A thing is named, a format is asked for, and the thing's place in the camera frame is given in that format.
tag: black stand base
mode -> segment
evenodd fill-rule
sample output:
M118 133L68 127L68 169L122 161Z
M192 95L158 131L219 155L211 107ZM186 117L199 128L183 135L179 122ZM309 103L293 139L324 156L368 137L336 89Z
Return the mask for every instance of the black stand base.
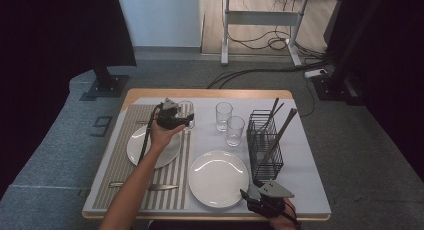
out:
M119 98L128 81L127 75L111 75L111 87L102 87L96 78L88 92L82 94L80 101L95 101L98 97Z
M354 106L364 105L359 81L354 77L346 77L343 86L339 90L332 90L329 88L331 78L313 77L311 79L320 100L346 101L347 104Z

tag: striped placemat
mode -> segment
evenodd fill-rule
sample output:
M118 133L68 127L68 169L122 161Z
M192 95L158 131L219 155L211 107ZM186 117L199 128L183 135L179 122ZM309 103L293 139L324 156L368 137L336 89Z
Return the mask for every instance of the striped placemat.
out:
M119 188L109 188L110 182L124 182L134 170L135 165L127 156L127 143L132 134L148 122L155 105L130 105L127 109L121 130L113 149L103 181L93 204L93 209L107 209ZM151 183L173 184L179 187L166 191L148 191L144 196L141 209L185 209L187 175L189 170L190 131L181 134L182 144L178 156L168 165L155 169Z

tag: human arm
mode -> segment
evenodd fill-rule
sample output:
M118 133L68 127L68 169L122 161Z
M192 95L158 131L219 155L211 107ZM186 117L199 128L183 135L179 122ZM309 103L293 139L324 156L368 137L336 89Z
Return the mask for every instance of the human arm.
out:
M160 154L169 144L172 136L182 131L184 127L181 125L173 130L166 130L157 125L156 120L153 121L150 149L112 200L100 229L131 229Z
M293 217L294 219L296 219L295 206L287 198L284 199L284 201L286 203L286 208L284 212L290 215L291 217ZM287 219L286 217L284 217L283 215L279 215L278 217L275 217L275 218L269 218L268 221L275 230L297 230L295 224L289 219Z

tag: wire utensil holder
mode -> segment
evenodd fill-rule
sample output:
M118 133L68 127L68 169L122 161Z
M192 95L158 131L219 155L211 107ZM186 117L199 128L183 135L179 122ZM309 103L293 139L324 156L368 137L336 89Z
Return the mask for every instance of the wire utensil holder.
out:
M264 161L273 140L277 137L272 111L254 110L250 114L246 136L252 179L274 180L283 167L284 162L279 144L277 144L276 151L272 153L269 160Z

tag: white plate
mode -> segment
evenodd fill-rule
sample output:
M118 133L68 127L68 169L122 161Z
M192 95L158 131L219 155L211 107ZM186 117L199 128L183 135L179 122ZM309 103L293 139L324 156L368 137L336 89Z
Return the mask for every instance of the white plate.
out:
M141 148L143 147L144 137L146 135L146 128L147 126L141 127L131 136L130 140L128 140L127 155L130 161L135 165L138 164ZM149 139L147 140L145 154L149 152L150 144L151 142L149 137ZM180 152L180 147L181 133L177 133L172 137L171 142L168 144L168 146L165 147L165 149L161 153L158 161L156 162L155 168L161 168L172 162L172 160L174 160L178 156L178 153Z
M249 174L246 165L234 154L212 151L203 154L190 168L189 185L203 204L224 208L241 199L240 189L247 192Z

